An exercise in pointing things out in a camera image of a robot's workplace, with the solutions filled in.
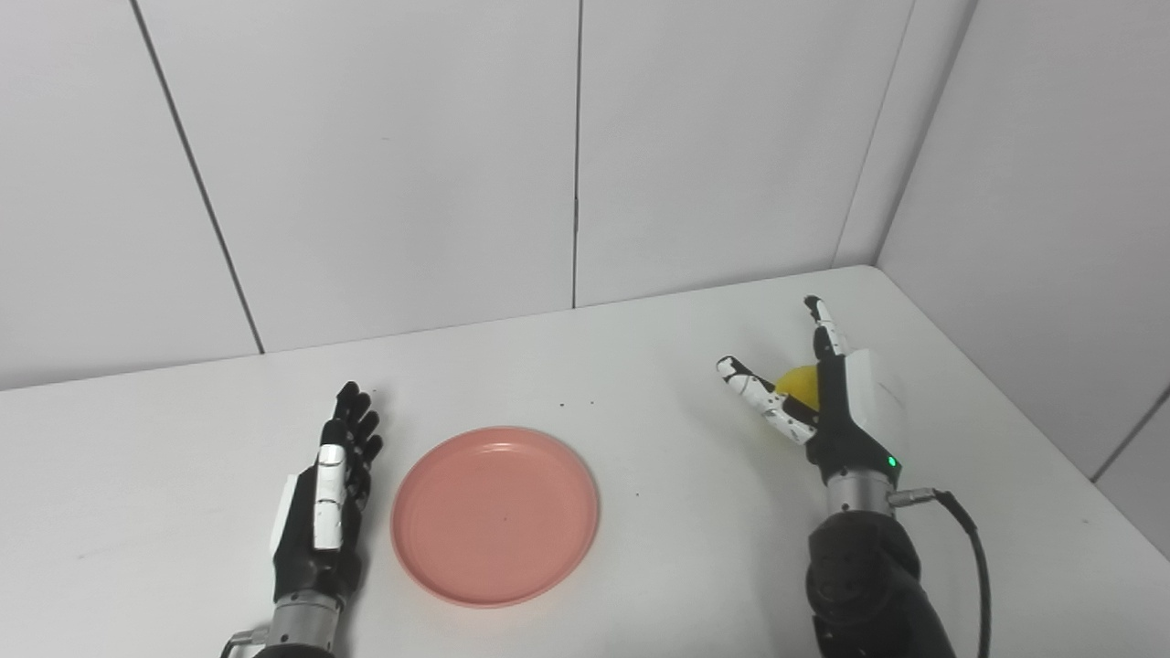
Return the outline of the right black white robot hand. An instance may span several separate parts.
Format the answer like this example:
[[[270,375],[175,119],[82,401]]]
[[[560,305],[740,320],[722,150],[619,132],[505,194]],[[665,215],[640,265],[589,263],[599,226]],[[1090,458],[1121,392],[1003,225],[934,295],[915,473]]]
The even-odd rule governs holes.
[[[716,363],[720,379],[768,424],[805,450],[823,482],[873,472],[899,484],[906,409],[899,381],[870,349],[849,348],[823,299],[803,304],[814,318],[814,357],[769,382],[735,356]]]

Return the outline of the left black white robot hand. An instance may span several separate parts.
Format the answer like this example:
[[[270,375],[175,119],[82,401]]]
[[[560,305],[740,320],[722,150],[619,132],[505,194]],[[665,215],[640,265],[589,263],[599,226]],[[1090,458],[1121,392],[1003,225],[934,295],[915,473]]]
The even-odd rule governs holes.
[[[335,396],[314,465],[292,479],[271,555],[274,599],[300,591],[347,603],[362,583],[358,540],[371,492],[371,467],[383,450],[379,416],[355,381]]]

